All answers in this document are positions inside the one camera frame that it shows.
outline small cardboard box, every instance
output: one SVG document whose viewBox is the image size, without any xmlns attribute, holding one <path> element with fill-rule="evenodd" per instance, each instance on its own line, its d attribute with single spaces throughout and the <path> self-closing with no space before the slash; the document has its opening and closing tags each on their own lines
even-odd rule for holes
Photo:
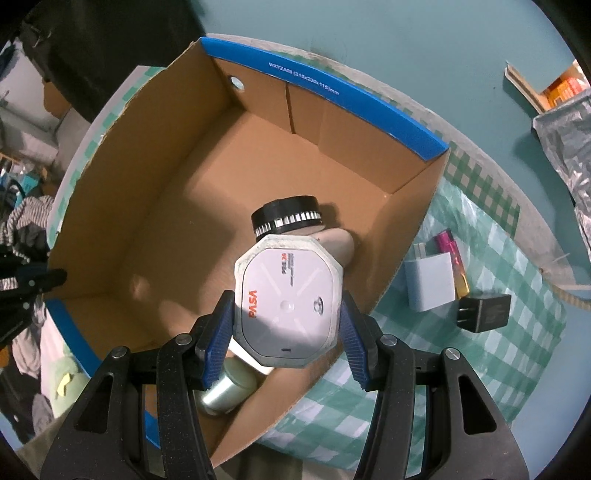
<svg viewBox="0 0 591 480">
<path fill-rule="evenodd" d="M 421 225 L 446 149 L 354 85 L 202 38 L 135 93 L 83 170 L 51 252 L 68 280 L 50 311 L 71 321 L 65 336 L 90 373 L 115 346 L 162 345 L 234 288 L 234 262 L 255 241 L 251 213 L 310 194 L 328 226 L 354 236 L 345 288 L 369 312 Z M 201 416 L 212 463 L 265 433 L 338 355 L 275 369 L 232 414 Z M 156 415 L 154 390 L 146 404 Z"/>
</svg>

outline black round object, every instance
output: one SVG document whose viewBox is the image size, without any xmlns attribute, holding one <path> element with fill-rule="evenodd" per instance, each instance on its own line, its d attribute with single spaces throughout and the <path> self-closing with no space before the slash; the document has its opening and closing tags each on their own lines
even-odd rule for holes
<svg viewBox="0 0 591 480">
<path fill-rule="evenodd" d="M 312 195 L 299 195 L 273 200 L 251 215 L 256 241 L 269 233 L 282 234 L 309 227 L 309 233 L 324 228 L 318 200 Z"/>
</svg>

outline beige round object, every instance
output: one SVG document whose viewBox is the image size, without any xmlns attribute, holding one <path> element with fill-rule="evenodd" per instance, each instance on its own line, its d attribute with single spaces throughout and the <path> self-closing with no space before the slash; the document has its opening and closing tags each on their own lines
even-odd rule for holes
<svg viewBox="0 0 591 480">
<path fill-rule="evenodd" d="M 353 259 L 355 242 L 347 230 L 327 228 L 309 236 L 318 240 L 343 268 L 349 265 Z"/>
</svg>

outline blue gripper pad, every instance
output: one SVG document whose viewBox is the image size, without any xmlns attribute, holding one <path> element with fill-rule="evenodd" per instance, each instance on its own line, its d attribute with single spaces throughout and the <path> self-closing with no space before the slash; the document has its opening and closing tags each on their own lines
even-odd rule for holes
<svg viewBox="0 0 591 480">
<path fill-rule="evenodd" d="M 234 324 L 234 292 L 226 290 L 212 313 L 213 320 L 218 319 L 217 326 L 211 334 L 205 349 L 205 367 L 202 383 L 208 389 L 219 378 L 226 358 L 228 345 L 232 339 Z"/>
<path fill-rule="evenodd" d="M 351 305 L 351 302 L 353 302 L 353 298 L 350 294 L 343 292 L 343 300 L 340 305 L 339 339 L 343 342 L 353 379 L 365 390 L 370 381 L 368 354 L 353 321 L 354 316 L 359 315 L 359 311 L 354 303 Z"/>
</svg>

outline ribbed blue pad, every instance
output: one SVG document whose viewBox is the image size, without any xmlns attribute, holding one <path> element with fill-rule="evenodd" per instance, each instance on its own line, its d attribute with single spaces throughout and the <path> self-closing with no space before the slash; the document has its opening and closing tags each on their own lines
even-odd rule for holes
<svg viewBox="0 0 591 480">
<path fill-rule="evenodd" d="M 369 382 L 367 352 L 344 302 L 340 308 L 339 338 L 343 342 L 353 379 L 361 385 L 361 388 L 365 389 Z"/>
<path fill-rule="evenodd" d="M 203 386 L 206 389 L 212 386 L 222 372 L 223 361 L 226 358 L 228 345 L 230 345 L 230 340 L 232 339 L 233 323 L 234 302 L 229 301 L 223 307 L 217 330 L 207 347 L 205 369 L 203 370 L 202 378 Z"/>
</svg>

